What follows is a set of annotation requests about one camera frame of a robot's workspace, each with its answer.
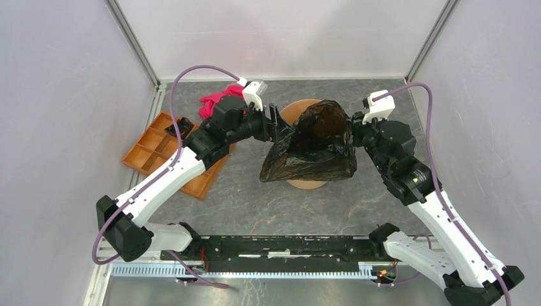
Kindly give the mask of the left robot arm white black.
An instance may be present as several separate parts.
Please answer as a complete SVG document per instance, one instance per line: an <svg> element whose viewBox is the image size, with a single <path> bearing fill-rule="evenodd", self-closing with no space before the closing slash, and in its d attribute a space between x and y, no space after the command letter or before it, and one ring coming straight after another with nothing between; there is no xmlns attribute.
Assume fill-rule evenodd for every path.
<svg viewBox="0 0 541 306"><path fill-rule="evenodd" d="M130 262L147 251L177 251L184 259L200 253L200 242L189 226L152 224L150 217L190 180L227 156L230 146L254 138L277 143L293 133L275 105L270 116L237 96L224 96L212 116L192 131L184 143L139 185L116 199L103 196L96 204L98 240L104 238L116 256Z"/></svg>

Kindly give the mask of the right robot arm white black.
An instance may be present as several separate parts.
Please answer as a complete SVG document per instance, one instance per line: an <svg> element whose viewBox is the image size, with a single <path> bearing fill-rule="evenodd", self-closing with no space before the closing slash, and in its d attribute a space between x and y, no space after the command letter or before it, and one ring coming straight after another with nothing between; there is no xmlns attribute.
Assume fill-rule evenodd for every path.
<svg viewBox="0 0 541 306"><path fill-rule="evenodd" d="M351 118L353 144L366 150L389 193L413 212L442 246L438 254L386 223L369 234L368 250L377 260L397 259L433 281L451 305L510 304L510 290L524 280L517 266L496 258L461 219L430 167L414 156L409 125Z"/></svg>

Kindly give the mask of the black plastic trash bag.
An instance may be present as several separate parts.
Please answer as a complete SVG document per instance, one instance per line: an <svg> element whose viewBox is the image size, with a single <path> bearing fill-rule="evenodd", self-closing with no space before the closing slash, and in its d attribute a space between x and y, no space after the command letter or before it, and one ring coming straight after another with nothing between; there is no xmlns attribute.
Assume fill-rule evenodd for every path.
<svg viewBox="0 0 541 306"><path fill-rule="evenodd" d="M357 171L352 122L333 100L309 106L293 123L288 145L273 145L260 171L261 182L281 180L335 181Z"/></svg>

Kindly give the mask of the orange trash bin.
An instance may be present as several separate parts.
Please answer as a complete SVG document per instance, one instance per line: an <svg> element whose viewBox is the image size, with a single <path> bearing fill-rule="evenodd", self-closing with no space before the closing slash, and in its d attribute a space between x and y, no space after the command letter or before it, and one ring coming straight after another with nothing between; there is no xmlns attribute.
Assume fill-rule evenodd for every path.
<svg viewBox="0 0 541 306"><path fill-rule="evenodd" d="M307 110L309 106L319 103L319 99L302 99L295 101L280 111L280 115L283 120L289 125L293 123L300 117L300 115ZM297 189L303 190L312 190L322 187L326 184L325 181L310 181L310 180L287 180L287 182Z"/></svg>

